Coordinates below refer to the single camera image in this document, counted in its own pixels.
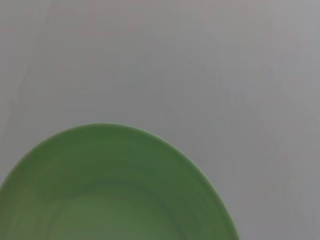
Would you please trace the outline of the green round plate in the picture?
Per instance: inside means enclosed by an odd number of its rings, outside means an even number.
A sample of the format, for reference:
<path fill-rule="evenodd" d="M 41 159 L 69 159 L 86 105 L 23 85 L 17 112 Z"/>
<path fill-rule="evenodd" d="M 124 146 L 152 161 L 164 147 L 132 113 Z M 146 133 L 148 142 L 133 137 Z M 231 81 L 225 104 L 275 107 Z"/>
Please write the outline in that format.
<path fill-rule="evenodd" d="M 240 240 L 184 154 L 116 124 L 41 142 L 0 187 L 0 240 Z"/>

